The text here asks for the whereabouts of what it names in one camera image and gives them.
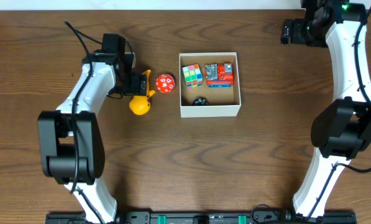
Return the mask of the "yellow rubber duck toy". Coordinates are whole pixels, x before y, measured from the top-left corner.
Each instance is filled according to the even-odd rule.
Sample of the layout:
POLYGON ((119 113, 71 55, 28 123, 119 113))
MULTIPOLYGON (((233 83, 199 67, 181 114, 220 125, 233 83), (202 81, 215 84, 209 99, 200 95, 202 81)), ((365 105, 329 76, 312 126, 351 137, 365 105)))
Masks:
POLYGON ((150 89, 149 76, 151 70, 146 70, 142 75, 146 76, 145 83, 145 94, 144 95, 134 95, 129 103, 129 108, 136 115, 144 115, 149 112, 151 108, 151 97, 156 94, 156 91, 150 89))

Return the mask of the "red polyhedral die ball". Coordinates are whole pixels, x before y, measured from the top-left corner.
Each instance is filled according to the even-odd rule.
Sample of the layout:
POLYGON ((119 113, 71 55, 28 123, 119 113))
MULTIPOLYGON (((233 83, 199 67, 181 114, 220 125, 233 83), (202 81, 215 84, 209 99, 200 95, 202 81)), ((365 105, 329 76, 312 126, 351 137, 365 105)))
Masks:
POLYGON ((160 93, 169 93, 175 89, 175 79, 170 74, 162 74, 157 77, 155 86, 160 93))

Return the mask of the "multicoloured puzzle cube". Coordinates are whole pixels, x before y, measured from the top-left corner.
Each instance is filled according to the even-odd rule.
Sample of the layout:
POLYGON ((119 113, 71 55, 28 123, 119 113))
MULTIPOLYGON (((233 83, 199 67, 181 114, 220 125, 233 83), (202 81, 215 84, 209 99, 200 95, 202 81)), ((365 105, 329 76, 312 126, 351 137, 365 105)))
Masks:
POLYGON ((198 64, 181 68, 187 89, 199 87, 203 84, 203 75, 198 64))

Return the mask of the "small black round cap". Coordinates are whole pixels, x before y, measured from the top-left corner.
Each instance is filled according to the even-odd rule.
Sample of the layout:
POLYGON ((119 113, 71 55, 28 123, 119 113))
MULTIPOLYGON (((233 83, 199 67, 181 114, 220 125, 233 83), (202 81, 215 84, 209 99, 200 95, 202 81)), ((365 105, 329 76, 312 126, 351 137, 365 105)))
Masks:
POLYGON ((205 98, 195 98, 192 102, 193 106, 207 106, 208 102, 205 98))

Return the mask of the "red toy fire truck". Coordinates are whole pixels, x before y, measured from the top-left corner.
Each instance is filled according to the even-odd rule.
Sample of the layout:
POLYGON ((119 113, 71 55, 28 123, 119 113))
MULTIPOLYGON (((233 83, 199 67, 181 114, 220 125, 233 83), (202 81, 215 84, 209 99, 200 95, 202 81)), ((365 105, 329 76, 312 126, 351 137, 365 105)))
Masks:
POLYGON ((205 65, 206 84, 209 88, 230 88, 234 84, 231 63, 212 63, 205 65))

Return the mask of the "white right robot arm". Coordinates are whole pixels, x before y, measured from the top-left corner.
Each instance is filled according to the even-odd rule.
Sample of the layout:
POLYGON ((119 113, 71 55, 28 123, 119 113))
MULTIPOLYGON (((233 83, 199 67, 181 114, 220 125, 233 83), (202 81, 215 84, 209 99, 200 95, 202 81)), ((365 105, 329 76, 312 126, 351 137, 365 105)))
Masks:
POLYGON ((329 49, 334 91, 332 103, 313 121, 312 161, 292 199, 289 218, 301 223, 352 223, 354 217, 325 211, 326 202, 344 169, 371 143, 371 79, 365 36, 371 8, 337 0, 302 0, 302 19, 283 22, 281 44, 329 49))

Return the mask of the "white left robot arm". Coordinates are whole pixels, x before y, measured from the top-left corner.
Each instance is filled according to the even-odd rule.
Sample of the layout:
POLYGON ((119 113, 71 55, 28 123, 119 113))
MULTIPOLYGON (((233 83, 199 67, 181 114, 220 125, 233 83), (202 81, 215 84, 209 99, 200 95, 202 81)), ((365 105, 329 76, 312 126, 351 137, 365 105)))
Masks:
POLYGON ((82 60, 80 79, 68 98, 54 111, 40 113, 42 170, 73 194, 81 213, 49 213, 46 223, 123 223, 116 199, 102 177, 105 151, 97 116, 113 94, 131 96, 130 109, 146 114, 155 90, 149 87, 150 71, 133 72, 135 53, 118 34, 104 34, 101 49, 82 60))

